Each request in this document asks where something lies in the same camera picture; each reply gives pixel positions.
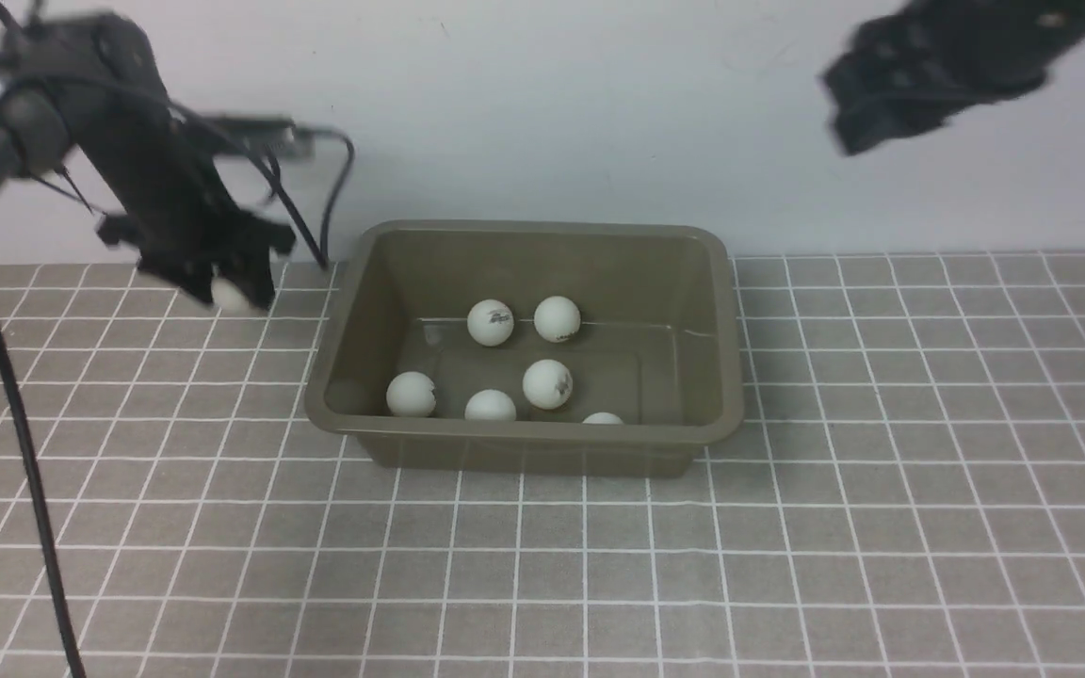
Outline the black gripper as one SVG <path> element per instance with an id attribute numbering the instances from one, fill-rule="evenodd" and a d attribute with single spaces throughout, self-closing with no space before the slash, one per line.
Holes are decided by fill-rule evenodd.
<path id="1" fill-rule="evenodd" d="M 822 74 L 833 133 L 856 157 L 920 137 L 1049 80 L 1052 34 L 1036 14 L 888 14 L 858 25 Z"/>
<path id="2" fill-rule="evenodd" d="M 288 223 L 244 209 L 156 223 L 122 212 L 100 219 L 95 235 L 108 248 L 137 250 L 138 273 L 176 287 L 200 305 L 215 305 L 212 283 L 215 276 L 224 276 L 259 312 L 275 305 L 271 254 L 288 256 L 297 243 Z"/>

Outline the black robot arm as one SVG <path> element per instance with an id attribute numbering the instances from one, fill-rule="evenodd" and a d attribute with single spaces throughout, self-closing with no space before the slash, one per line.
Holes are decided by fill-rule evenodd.
<path id="1" fill-rule="evenodd" d="M 909 1 L 858 25 L 822 84 L 848 157 L 1041 89 L 1085 40 L 1085 1 Z"/>
<path id="2" fill-rule="evenodd" d="M 146 34 L 111 12 L 52 21 L 34 3 L 20 22 L 0 3 L 0 189 L 62 172 L 81 151 L 115 194 L 95 234 L 138 251 L 138 270 L 224 310 L 275 305 L 272 256 L 306 236 L 237 204 L 217 155 L 250 159 L 279 199 L 279 177 L 257 150 L 173 102 Z"/>

